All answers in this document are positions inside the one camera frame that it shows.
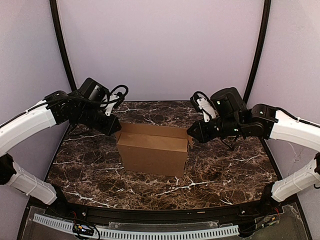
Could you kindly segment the brown cardboard box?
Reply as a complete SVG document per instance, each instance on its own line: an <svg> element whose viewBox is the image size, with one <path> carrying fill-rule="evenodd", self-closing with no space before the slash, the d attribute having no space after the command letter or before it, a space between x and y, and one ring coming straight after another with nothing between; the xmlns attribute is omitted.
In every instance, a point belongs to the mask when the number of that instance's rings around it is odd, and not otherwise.
<svg viewBox="0 0 320 240"><path fill-rule="evenodd" d="M116 146L128 171L182 177L193 139L185 128L121 123Z"/></svg>

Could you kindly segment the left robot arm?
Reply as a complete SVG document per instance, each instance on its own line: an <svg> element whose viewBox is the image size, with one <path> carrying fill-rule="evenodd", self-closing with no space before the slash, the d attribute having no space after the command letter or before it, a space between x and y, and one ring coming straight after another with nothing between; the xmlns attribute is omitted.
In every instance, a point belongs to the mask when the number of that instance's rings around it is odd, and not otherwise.
<svg viewBox="0 0 320 240"><path fill-rule="evenodd" d="M23 169L9 151L29 137L64 122L82 124L106 136L121 130L112 110L119 107L129 93L120 84L109 90L92 78L70 93L62 90L45 96L36 105L16 115L0 126L0 183L13 187L50 206L63 201L59 187L46 183Z"/></svg>

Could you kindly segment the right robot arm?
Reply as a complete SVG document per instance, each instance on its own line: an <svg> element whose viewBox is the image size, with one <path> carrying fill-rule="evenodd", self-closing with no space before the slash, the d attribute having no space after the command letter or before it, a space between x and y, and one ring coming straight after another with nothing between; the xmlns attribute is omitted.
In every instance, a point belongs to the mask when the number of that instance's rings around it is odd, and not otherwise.
<svg viewBox="0 0 320 240"><path fill-rule="evenodd" d="M296 117L283 108L256 104L248 109L235 87L224 88L208 97L196 91L190 102L203 119L194 122L187 134L200 143L227 137L259 137L287 141L320 150L320 126ZM320 183L320 155L288 177L268 184L262 202L280 203L292 195Z"/></svg>

